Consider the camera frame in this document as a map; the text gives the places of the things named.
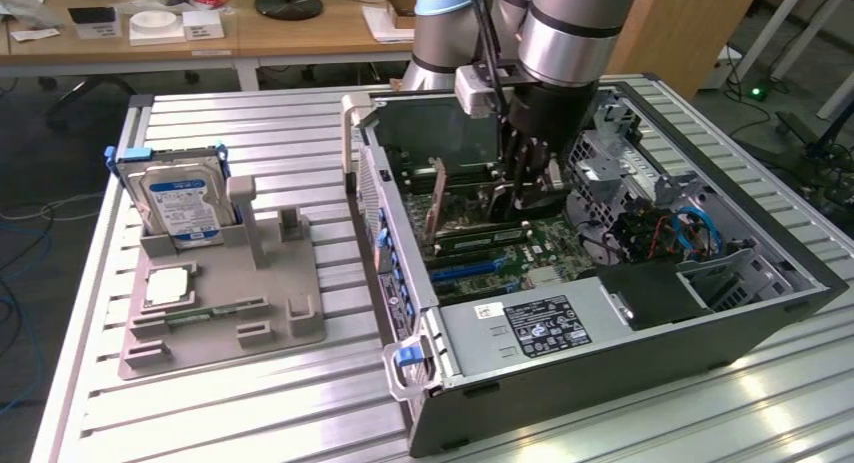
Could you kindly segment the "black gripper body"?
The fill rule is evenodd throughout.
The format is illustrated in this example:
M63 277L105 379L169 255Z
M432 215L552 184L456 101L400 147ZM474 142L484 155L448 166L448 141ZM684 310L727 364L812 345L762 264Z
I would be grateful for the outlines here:
M598 86L596 82L576 87L536 83L514 88L502 127L502 158L515 179L535 180L551 157L575 142Z

